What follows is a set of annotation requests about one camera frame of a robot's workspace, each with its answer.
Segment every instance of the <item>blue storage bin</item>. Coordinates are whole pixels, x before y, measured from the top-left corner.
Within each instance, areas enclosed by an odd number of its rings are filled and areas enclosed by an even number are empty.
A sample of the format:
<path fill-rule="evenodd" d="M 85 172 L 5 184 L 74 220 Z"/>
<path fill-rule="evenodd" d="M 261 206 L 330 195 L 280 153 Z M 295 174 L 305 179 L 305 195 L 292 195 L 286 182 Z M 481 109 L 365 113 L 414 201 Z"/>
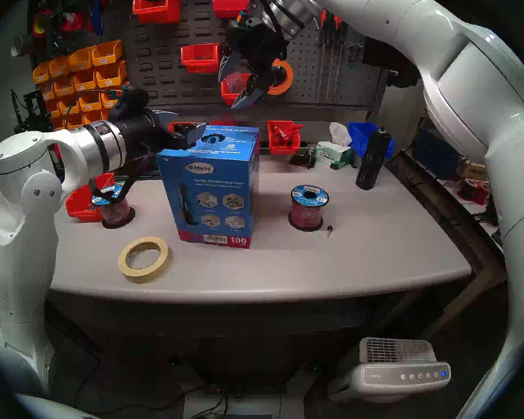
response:
<path fill-rule="evenodd" d="M 356 123 L 353 121 L 349 123 L 348 133 L 353 140 L 349 146 L 353 148 L 361 158 L 365 155 L 369 137 L 373 130 L 378 130 L 378 126 L 373 123 Z M 394 138 L 390 140 L 384 158 L 391 158 L 392 152 L 394 152 Z"/>

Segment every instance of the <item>black cylinder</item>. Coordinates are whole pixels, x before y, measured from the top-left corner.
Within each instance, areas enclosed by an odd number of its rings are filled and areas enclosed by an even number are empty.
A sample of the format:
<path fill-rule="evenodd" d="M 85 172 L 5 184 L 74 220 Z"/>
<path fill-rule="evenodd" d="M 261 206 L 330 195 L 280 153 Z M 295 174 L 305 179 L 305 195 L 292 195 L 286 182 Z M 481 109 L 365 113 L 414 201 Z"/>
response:
<path fill-rule="evenodd" d="M 363 156 L 363 162 L 355 181 L 356 185 L 364 191 L 372 189 L 377 181 L 377 176 L 381 170 L 391 139 L 392 137 L 383 127 L 371 132 L 367 150 Z"/>

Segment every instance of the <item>imade logo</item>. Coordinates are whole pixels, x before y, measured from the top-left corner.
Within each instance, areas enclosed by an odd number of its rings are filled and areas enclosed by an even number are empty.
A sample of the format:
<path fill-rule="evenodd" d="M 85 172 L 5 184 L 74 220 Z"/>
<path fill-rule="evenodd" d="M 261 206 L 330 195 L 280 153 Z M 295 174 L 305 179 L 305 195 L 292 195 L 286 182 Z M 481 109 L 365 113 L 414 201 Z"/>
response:
<path fill-rule="evenodd" d="M 213 165 L 204 164 L 203 162 L 194 162 L 186 165 L 185 168 L 194 174 L 211 174 L 216 170 Z"/>

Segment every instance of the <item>screwdriver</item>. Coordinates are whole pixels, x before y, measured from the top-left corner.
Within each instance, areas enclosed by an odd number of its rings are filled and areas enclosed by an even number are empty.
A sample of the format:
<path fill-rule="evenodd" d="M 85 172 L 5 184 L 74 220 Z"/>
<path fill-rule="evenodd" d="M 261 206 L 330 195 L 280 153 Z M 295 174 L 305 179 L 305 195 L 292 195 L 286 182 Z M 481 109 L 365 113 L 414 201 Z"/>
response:
<path fill-rule="evenodd" d="M 332 13 L 326 10 L 322 10 L 322 12 L 320 13 L 320 32 L 319 32 L 319 43 L 321 44 L 321 55 L 320 55 L 320 69 L 319 69 L 319 85 L 318 85 L 316 96 L 315 96 L 316 101 L 320 99 L 320 89 L 322 87 L 322 74 L 324 72 L 324 58 L 326 56 L 326 44 L 329 44 L 332 41 L 332 33 L 334 31 L 333 20 L 334 20 L 334 15 L 332 15 Z"/>
<path fill-rule="evenodd" d="M 336 92 L 338 91 L 338 80 L 340 78 L 342 53 L 344 51 L 344 45 L 348 34 L 348 24 L 346 24 L 340 18 L 335 18 L 335 21 L 336 31 L 334 33 L 334 43 L 340 45 L 340 55 L 338 56 L 338 60 L 336 62 L 336 78 L 334 79 L 334 91 L 332 92 L 332 101 L 334 101 L 334 97 L 336 96 Z"/>

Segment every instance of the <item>yellow storage bin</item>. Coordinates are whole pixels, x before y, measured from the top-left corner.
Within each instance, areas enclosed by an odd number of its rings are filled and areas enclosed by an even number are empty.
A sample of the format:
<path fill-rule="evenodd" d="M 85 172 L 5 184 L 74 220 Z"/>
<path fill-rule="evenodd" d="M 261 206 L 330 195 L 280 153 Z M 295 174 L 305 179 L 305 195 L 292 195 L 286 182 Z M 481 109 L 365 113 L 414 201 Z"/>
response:
<path fill-rule="evenodd" d="M 78 114 L 80 112 L 80 107 L 78 105 L 78 102 L 76 101 L 76 98 L 74 96 L 64 96 L 58 101 L 58 109 L 60 110 L 60 113 L 62 115 L 66 115 L 68 113 L 68 108 L 70 107 L 70 105 L 72 105 L 72 108 L 70 108 L 70 115 Z"/>
<path fill-rule="evenodd" d="M 62 77 L 58 78 L 52 83 L 54 94 L 58 97 L 70 96 L 74 94 L 74 86 L 72 85 L 72 78 Z"/>
<path fill-rule="evenodd" d="M 83 93 L 81 97 L 78 99 L 78 104 L 80 107 L 80 110 L 83 113 L 86 113 L 88 111 L 98 111 L 100 110 L 103 105 L 101 104 L 101 98 L 100 94 L 98 92 L 90 92 L 90 93 Z"/>
<path fill-rule="evenodd" d="M 68 64 L 68 57 L 58 57 L 52 60 L 48 65 L 48 73 L 51 78 L 69 75 L 70 65 Z"/>
<path fill-rule="evenodd" d="M 122 40 L 101 43 L 91 51 L 93 66 L 103 66 L 116 62 L 122 55 Z"/>
<path fill-rule="evenodd" d="M 33 82 L 40 84 L 41 82 L 48 81 L 50 74 L 48 73 L 48 65 L 50 62 L 44 62 L 35 67 L 33 71 Z"/>
<path fill-rule="evenodd" d="M 47 107 L 47 111 L 51 113 L 52 118 L 56 118 L 60 116 L 60 110 L 58 108 L 58 101 L 53 99 L 45 102 L 45 106 Z"/>
<path fill-rule="evenodd" d="M 54 90 L 52 89 L 52 81 L 43 82 L 39 84 L 39 90 L 43 95 L 43 100 L 49 101 L 54 99 Z"/>
<path fill-rule="evenodd" d="M 78 49 L 76 52 L 70 55 L 68 58 L 68 64 L 72 72 L 79 72 L 80 70 L 89 69 L 91 64 L 91 51 L 95 49 L 95 46 L 89 46 L 87 48 Z"/>
<path fill-rule="evenodd" d="M 76 91 L 91 90 L 97 86 L 95 82 L 95 72 L 93 69 L 77 72 L 72 77 L 72 83 Z"/>
<path fill-rule="evenodd" d="M 103 104 L 103 108 L 110 109 L 116 105 L 117 102 L 118 99 L 111 99 L 108 93 L 101 93 L 101 103 Z"/>
<path fill-rule="evenodd" d="M 101 111 L 90 111 L 84 114 L 83 124 L 88 125 L 94 121 L 102 120 Z"/>
<path fill-rule="evenodd" d="M 95 80 L 100 88 L 119 86 L 126 77 L 126 62 L 121 61 L 101 66 L 95 71 Z"/>

